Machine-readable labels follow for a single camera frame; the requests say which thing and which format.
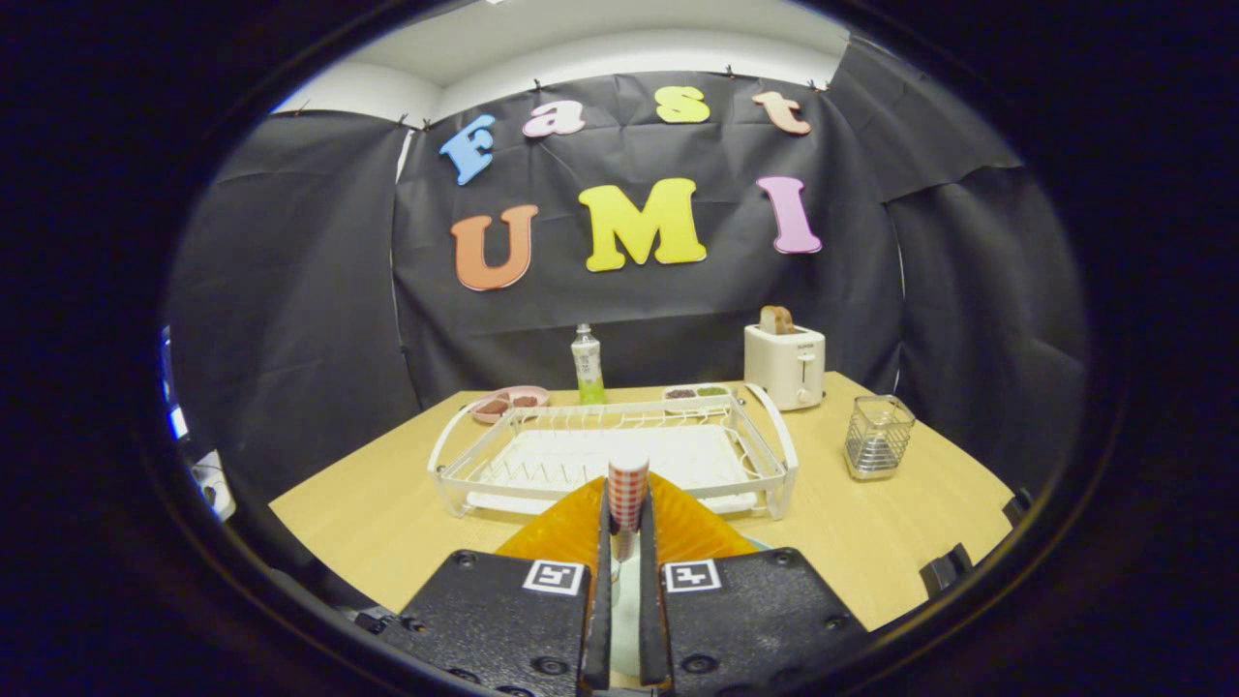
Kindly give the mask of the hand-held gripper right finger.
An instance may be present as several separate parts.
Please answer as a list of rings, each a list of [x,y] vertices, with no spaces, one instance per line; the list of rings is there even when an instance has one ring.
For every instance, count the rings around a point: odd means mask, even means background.
[[[638,675],[660,696],[766,696],[843,665],[869,631],[807,556],[758,550],[650,473],[639,524]]]

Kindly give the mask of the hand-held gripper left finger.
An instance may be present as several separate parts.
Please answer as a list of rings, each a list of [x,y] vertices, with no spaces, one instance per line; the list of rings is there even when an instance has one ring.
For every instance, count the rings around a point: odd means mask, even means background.
[[[517,696],[610,688],[607,485],[554,503],[499,551],[458,550],[413,600],[383,618],[383,640],[439,670]]]

